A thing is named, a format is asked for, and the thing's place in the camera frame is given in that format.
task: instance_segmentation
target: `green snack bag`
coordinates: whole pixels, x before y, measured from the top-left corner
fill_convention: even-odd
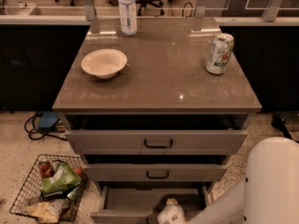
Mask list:
[[[80,181],[80,176],[67,163],[59,162],[54,176],[43,179],[41,191],[43,196],[63,193],[77,186]]]

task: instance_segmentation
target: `white bowl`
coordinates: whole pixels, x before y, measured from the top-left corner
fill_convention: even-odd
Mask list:
[[[83,71],[100,78],[114,77],[127,64],[127,57],[116,49],[99,49],[81,62]]]

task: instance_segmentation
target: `can top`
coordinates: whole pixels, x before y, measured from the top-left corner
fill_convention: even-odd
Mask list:
[[[234,41],[234,37],[230,34],[220,34],[220,35],[217,35],[217,38],[220,40],[220,41],[223,41],[223,42],[231,42],[231,41]]]

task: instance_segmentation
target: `speckled floor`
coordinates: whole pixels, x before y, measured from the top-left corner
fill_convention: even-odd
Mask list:
[[[40,141],[29,139],[23,126],[35,112],[0,112],[0,223],[33,224],[37,223],[29,217],[21,217],[9,213],[9,209],[17,197],[20,188],[28,176],[31,167],[40,154],[74,156],[74,152],[66,141],[46,137]],[[220,197],[236,181],[243,177],[248,155],[251,149],[267,137],[281,136],[281,132],[271,126],[271,114],[256,114],[248,127],[246,138],[239,152],[228,161],[228,172],[215,184],[212,194],[214,199]],[[100,195],[94,185],[89,182],[84,190],[75,223],[93,223],[90,213],[97,211]]]

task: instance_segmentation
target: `black basket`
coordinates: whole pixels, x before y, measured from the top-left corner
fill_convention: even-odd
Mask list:
[[[42,161],[64,161],[70,167],[82,167],[83,162],[80,157],[71,157],[71,156],[58,156],[58,155],[48,155],[48,154],[41,154],[36,159],[34,166],[32,167],[29,175],[26,177],[25,182],[23,183],[21,190],[12,204],[9,213],[16,214],[20,216],[30,217],[23,213],[23,207],[28,204],[28,200],[33,199],[42,199],[40,188],[42,186],[42,178],[40,175],[38,164]],[[74,222],[76,220],[78,207],[83,195],[83,191],[85,189],[87,183],[87,176],[83,175],[81,182],[78,187],[78,195],[76,200],[72,202],[69,210],[66,213],[62,213],[60,216],[60,221],[66,222]]]

